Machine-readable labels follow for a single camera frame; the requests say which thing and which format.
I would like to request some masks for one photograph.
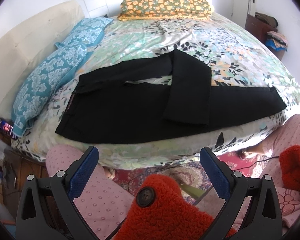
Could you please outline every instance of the black trousers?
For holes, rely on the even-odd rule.
[[[172,85],[131,84],[172,74]],[[142,143],[242,125],[286,108],[274,87],[211,86],[177,49],[80,76],[56,133],[84,143]]]

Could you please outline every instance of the orange fleece fabric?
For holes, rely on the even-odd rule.
[[[213,222],[212,216],[182,198],[180,187],[172,178],[150,175],[143,187],[153,188],[155,201],[141,208],[134,199],[115,240],[198,240]],[[228,236],[234,233],[231,228]]]
[[[285,188],[300,192],[300,145],[293,145],[279,156]]]

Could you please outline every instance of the cream headboard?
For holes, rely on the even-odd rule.
[[[24,80],[83,18],[76,1],[64,2],[25,20],[0,39],[0,117],[11,118]]]

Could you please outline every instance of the carpet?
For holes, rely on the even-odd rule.
[[[253,166],[251,165],[255,161],[265,160],[267,157],[263,155],[257,155],[251,159],[241,160],[236,152],[229,152],[218,156],[218,158],[219,160],[227,163],[232,170],[240,169],[240,171],[246,177],[258,178],[265,167],[265,162],[259,162]],[[115,170],[113,181],[130,192],[132,195],[136,195],[145,178],[154,173],[167,175],[175,179],[179,184],[185,183],[202,190],[207,190],[211,186],[208,176],[203,170],[199,161],[174,166],[164,165],[144,169],[135,169],[132,171],[117,169]],[[195,201],[184,191],[182,191],[182,196],[189,203],[193,203]]]

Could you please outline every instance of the door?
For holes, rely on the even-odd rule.
[[[244,28],[247,14],[255,13],[255,1],[256,0],[233,0],[231,20]]]

